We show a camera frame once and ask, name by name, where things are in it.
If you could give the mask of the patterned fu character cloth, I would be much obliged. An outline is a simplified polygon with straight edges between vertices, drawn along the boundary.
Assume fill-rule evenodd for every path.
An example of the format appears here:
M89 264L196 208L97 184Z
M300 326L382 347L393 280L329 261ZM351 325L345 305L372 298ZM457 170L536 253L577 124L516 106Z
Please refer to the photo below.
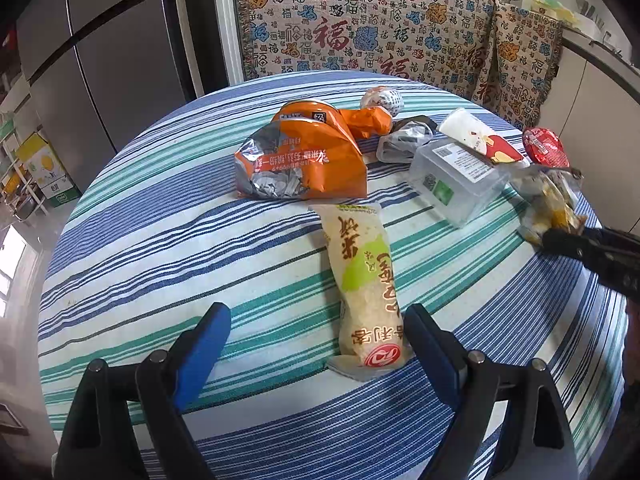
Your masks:
M536 126L562 26L500 0L235 0L243 72L362 70L431 84Z

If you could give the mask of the red white paper cup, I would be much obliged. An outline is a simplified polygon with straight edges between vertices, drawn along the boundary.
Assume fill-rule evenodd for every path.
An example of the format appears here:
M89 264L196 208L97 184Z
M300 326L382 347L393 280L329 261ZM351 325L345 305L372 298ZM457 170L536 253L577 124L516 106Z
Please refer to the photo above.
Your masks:
M512 164L523 159L521 153L505 138L464 108L451 112L439 124L438 131L484 156L493 164Z

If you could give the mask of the white orange wrapper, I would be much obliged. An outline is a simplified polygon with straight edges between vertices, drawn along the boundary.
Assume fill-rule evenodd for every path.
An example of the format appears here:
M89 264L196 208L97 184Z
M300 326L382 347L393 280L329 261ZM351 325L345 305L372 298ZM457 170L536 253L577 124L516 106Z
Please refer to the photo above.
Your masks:
M398 90L377 86L366 91L360 100L360 107L382 107L390 116L395 117L404 110L405 101Z

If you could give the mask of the yellow green cardboard box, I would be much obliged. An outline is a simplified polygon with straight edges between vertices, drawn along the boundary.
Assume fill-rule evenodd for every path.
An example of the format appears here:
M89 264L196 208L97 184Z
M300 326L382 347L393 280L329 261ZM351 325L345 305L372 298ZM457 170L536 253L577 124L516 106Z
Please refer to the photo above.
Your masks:
M17 149L16 156L35 180L51 207L78 200L80 191L58 159L52 146L38 132L32 133Z

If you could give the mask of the grey wrapper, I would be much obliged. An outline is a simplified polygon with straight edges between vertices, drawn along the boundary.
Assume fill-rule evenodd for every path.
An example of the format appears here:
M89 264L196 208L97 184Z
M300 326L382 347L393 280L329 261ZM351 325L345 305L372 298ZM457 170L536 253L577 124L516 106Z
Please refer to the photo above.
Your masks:
M376 158L386 164L410 164L416 150L434 138L437 124L431 117L419 115L394 122L392 130L381 136Z

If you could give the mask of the striped blue tablecloth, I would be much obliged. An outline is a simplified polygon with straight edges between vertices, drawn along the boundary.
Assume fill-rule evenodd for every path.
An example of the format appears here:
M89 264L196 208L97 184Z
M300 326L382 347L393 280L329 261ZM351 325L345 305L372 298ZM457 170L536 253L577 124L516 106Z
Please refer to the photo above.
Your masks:
M450 411L410 362L372 382L326 368L340 294L318 216L306 203L246 200L233 155L286 102L355 107L400 91L407 115L436 120L461 98L357 72L271 76L204 96L140 133L96 177L55 246L40 302L44 404L61 432L88 363L137 363L169 347L216 301L232 327L186 413L221 479L413 479ZM361 144L368 199L382 208L398 299L423 304L468 348L522 364L541 358L558 387L587 477L623 391L625 301L582 265L539 255L518 235L510 189L461 229L439 219L403 166Z

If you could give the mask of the clear plastic box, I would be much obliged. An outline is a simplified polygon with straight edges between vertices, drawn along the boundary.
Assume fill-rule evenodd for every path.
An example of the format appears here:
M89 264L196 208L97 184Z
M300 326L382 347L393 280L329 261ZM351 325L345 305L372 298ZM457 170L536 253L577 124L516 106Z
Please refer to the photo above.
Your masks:
M503 191L506 170L450 140L431 140L416 150L409 183L449 223L461 228Z

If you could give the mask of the red foil snack bag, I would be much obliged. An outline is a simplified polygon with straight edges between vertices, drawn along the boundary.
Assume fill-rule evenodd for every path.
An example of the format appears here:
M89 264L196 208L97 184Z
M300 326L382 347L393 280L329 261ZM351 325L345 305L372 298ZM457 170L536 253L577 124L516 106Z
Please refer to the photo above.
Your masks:
M558 136L546 128L527 128L522 135L528 157L536 164L552 168L570 166L570 160Z

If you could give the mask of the white rice cracker packet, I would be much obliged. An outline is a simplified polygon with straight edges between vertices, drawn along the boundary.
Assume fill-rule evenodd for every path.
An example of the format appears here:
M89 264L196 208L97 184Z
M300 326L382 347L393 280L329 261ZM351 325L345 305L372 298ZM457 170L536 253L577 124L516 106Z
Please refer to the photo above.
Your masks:
M329 359L328 369L357 382L398 370L412 351L405 344L381 207L321 204L310 209L320 218L341 295L340 353Z

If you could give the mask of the white kitchen cabinets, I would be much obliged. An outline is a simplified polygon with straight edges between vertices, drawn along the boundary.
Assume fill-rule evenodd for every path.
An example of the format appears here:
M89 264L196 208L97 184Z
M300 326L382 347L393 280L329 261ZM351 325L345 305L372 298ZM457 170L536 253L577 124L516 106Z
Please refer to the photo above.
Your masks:
M602 42L565 29L539 125L556 133L605 226L639 233L639 72Z

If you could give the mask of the torn green snack wrapper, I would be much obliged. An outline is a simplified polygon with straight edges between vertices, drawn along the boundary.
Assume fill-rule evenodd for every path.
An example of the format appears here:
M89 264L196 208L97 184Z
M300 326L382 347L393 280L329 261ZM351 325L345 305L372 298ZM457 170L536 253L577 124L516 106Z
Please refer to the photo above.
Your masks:
M509 183L528 203L518 234L537 246L551 229L580 234L587 221L584 214L576 212L582 180L582 173L573 167L530 165L513 169Z

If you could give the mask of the orange foil snack bag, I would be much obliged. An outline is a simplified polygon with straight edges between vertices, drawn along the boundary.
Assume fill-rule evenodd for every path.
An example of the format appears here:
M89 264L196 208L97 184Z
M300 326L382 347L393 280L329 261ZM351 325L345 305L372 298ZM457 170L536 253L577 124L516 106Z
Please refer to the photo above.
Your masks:
M288 102L234 153L236 189L266 200L363 198L367 165L333 106Z

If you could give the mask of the grey refrigerator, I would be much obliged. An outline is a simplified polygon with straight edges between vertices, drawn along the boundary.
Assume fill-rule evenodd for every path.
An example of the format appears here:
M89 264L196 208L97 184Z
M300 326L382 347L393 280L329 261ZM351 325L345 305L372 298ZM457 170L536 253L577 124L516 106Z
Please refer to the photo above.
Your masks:
M81 191L195 98L176 0L30 0L16 28L44 134Z

